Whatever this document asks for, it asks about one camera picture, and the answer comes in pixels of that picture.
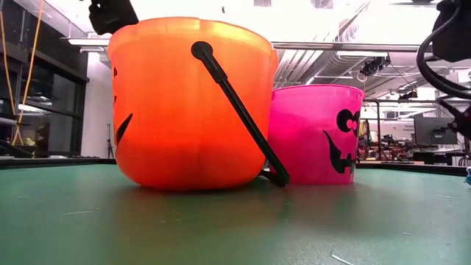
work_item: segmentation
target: orange bucket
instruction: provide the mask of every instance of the orange bucket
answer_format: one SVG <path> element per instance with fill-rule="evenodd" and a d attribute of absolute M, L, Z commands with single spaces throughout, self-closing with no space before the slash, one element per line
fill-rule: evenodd
<path fill-rule="evenodd" d="M 192 45 L 204 41 L 266 138 L 278 56 L 247 29 L 156 18 L 113 34 L 116 161 L 135 182 L 169 190 L 247 183 L 265 157 Z"/>

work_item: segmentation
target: computer monitor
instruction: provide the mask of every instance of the computer monitor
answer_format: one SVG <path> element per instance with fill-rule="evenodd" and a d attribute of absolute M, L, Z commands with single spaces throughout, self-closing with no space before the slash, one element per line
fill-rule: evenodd
<path fill-rule="evenodd" d="M 453 118 L 414 117 L 415 144 L 457 144 L 456 133 L 448 127 Z"/>

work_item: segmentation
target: scratch on mat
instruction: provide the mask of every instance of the scratch on mat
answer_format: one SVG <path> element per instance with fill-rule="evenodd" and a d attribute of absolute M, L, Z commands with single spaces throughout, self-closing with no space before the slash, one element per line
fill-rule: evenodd
<path fill-rule="evenodd" d="M 63 215 L 81 214 L 81 213 L 91 213 L 91 211 L 81 211 L 81 212 L 73 212 L 73 213 L 63 213 Z"/>
<path fill-rule="evenodd" d="M 342 262 L 343 264 L 346 264 L 346 265 L 353 265 L 351 264 L 350 262 L 338 257 L 337 255 L 334 255 L 333 253 L 330 254 L 330 257 L 332 257 L 333 259 L 335 259 L 336 261 L 339 261 L 339 262 Z"/>
<path fill-rule="evenodd" d="M 453 198 L 453 197 L 443 196 L 443 195 L 440 195 L 440 194 L 435 194 L 435 196 L 440 197 L 440 198 L 445 198 L 445 199 L 456 199 L 456 198 Z"/>

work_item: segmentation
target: black painted mouth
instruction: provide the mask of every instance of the black painted mouth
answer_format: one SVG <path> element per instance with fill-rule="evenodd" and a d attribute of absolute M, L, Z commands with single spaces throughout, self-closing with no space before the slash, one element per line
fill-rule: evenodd
<path fill-rule="evenodd" d="M 327 139 L 329 140 L 329 153 L 330 153 L 329 158 L 330 158 L 330 163 L 332 164 L 332 167 L 339 174 L 345 173 L 345 169 L 347 167 L 350 167 L 350 173 L 353 173 L 353 170 L 355 170 L 355 159 L 352 159 L 353 154 L 347 154 L 347 158 L 341 159 L 340 149 L 337 148 L 337 146 L 334 144 L 329 134 L 324 130 L 323 132 L 325 133 L 325 135 L 327 136 Z"/>

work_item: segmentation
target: tripod stand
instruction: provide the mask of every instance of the tripod stand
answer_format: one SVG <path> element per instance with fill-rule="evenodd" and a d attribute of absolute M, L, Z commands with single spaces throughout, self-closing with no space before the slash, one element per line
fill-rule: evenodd
<path fill-rule="evenodd" d="M 111 144 L 111 124 L 107 124 L 108 126 L 108 159 L 110 156 L 115 159 L 115 155 L 113 154 L 113 145 Z"/>

